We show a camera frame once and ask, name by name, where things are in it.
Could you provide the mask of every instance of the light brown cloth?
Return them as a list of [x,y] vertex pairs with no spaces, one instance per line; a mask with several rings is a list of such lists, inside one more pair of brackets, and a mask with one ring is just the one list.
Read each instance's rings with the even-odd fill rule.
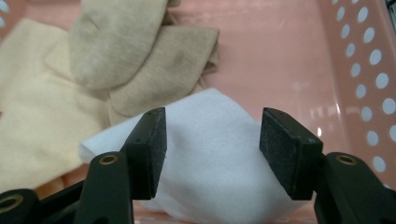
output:
[[79,141],[109,126],[107,95],[70,81],[65,45],[66,31],[22,20],[0,46],[0,192],[79,167]]
[[177,26],[178,1],[85,0],[71,29],[75,81],[109,91],[112,125],[205,87],[215,70],[219,30]]
[[167,0],[82,1],[81,14],[70,30],[75,81],[86,88],[106,89],[130,80],[151,52],[167,4]]
[[162,27],[152,52],[135,77],[110,90],[111,123],[191,94],[201,74],[217,64],[218,35],[219,31],[212,28]]

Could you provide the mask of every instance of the brass screw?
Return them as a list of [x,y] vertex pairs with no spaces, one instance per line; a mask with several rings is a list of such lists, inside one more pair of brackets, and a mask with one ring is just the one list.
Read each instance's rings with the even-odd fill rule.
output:
[[340,161],[341,163],[343,163],[345,165],[357,165],[358,164],[358,162],[354,158],[347,156],[347,155],[338,155],[336,158],[338,161]]
[[11,211],[23,202],[23,196],[13,194],[0,200],[0,214]]
[[116,162],[118,159],[119,158],[115,155],[107,155],[107,156],[102,157],[99,160],[99,163],[101,163],[102,165],[109,165],[109,164]]

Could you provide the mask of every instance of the white cloth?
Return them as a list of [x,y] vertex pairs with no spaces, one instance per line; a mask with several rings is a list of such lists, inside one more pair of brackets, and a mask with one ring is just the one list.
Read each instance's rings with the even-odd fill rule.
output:
[[[80,145],[80,157],[118,151],[141,116]],[[168,149],[157,196],[148,208],[197,223],[263,223],[293,202],[259,150],[260,124],[237,103],[209,89],[166,107]]]

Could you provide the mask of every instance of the pink plastic surface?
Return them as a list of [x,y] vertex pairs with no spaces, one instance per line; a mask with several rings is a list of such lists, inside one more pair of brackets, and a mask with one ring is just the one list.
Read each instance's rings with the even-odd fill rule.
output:
[[[0,36],[21,15],[68,29],[79,13],[78,0],[35,0],[26,11],[23,0],[5,1]],[[396,188],[396,41],[382,0],[182,0],[172,12],[180,24],[220,29],[208,86],[256,120],[264,106],[288,112],[325,153],[357,155]],[[66,186],[85,171],[64,176]],[[138,204],[135,211],[135,223],[178,222]],[[316,223],[312,205],[275,223]]]

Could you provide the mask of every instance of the fabric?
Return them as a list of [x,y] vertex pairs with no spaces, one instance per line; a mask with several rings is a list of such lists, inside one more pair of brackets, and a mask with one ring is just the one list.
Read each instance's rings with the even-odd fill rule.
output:
[[[293,202],[260,152],[260,124],[215,89],[166,108],[167,152],[148,208],[194,223],[263,223]],[[81,142],[80,157],[118,151],[141,116]]]
[[84,0],[71,29],[75,81],[106,89],[131,79],[151,52],[167,0]]
[[74,81],[109,91],[112,125],[202,89],[219,62],[219,30],[178,26],[178,1],[84,0],[70,32]]
[[78,142],[109,126],[107,95],[70,81],[67,49],[57,45],[67,38],[22,20],[0,46],[0,192],[79,167]]
[[210,62],[218,36],[219,31],[213,28],[162,27],[137,75],[110,90],[111,123],[189,95]]

